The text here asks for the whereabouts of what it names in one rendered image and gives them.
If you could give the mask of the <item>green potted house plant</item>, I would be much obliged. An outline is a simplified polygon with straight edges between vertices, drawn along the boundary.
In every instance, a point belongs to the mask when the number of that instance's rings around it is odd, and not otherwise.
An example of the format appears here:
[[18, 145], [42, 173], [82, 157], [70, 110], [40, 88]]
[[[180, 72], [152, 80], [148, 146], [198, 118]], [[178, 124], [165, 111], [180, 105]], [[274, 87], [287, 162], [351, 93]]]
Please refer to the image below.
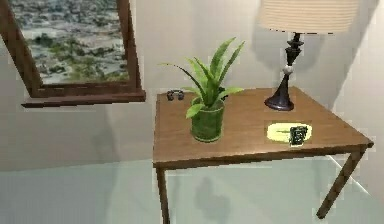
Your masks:
[[194, 83], [194, 87], [183, 87], [183, 90], [196, 94], [185, 117], [191, 120], [190, 133], [197, 141], [210, 143], [221, 137], [225, 110], [224, 98], [243, 91], [241, 87], [222, 86], [228, 70], [245, 44], [245, 42], [240, 43], [225, 62], [225, 54], [234, 40], [235, 37], [232, 37], [221, 43], [209, 65], [204, 64], [197, 57], [188, 58], [187, 61], [192, 72], [179, 65], [164, 62], [165, 66], [172, 66], [181, 70]]

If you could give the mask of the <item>brown wooden table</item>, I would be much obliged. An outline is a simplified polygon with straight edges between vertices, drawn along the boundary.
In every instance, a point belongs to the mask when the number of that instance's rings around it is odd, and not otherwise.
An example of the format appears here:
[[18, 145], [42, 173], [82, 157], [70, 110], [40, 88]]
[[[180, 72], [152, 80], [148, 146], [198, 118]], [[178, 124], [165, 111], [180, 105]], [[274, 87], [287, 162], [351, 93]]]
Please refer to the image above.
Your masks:
[[[264, 100], [271, 93], [270, 88], [257, 88], [228, 97], [225, 100], [222, 137], [208, 144], [198, 142], [191, 136], [191, 122], [185, 118], [193, 94], [186, 93], [182, 101], [169, 101], [165, 93], [157, 96], [153, 167], [157, 174], [162, 224], [170, 224], [165, 181], [167, 170], [348, 154], [347, 161], [317, 211], [318, 218], [326, 217], [373, 142], [297, 87], [289, 89], [295, 104], [289, 112], [274, 111], [264, 105]], [[269, 140], [268, 126], [281, 122], [311, 125], [310, 139], [295, 148]]]

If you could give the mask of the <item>black lamp with beige shade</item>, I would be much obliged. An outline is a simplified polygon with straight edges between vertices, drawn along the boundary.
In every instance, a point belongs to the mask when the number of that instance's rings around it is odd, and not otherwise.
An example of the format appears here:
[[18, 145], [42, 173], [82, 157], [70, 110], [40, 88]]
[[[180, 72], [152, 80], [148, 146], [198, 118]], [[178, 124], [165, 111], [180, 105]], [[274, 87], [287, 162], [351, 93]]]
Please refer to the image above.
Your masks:
[[261, 27], [280, 32], [291, 32], [287, 41], [284, 74], [275, 93], [264, 104], [278, 111], [291, 111], [294, 103], [288, 92], [293, 63], [304, 44], [302, 34], [334, 34], [346, 32], [357, 14], [359, 0], [261, 0], [258, 20]]

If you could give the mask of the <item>yellow-green flat object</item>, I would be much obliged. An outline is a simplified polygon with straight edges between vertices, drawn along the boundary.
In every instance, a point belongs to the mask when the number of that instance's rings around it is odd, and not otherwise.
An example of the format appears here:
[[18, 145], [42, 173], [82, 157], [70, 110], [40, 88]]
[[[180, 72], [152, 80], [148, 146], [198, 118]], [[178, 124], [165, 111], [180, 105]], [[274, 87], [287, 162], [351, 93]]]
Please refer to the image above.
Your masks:
[[299, 147], [312, 136], [312, 126], [305, 123], [274, 123], [267, 128], [267, 138]]

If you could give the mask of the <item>brown framed window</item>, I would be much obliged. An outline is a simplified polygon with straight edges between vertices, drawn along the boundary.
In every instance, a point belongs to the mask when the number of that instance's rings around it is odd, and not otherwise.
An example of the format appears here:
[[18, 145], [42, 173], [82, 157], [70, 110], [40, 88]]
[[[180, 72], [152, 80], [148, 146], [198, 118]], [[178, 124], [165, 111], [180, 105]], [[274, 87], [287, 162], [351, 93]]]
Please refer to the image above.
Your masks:
[[25, 108], [143, 102], [130, 0], [0, 0]]

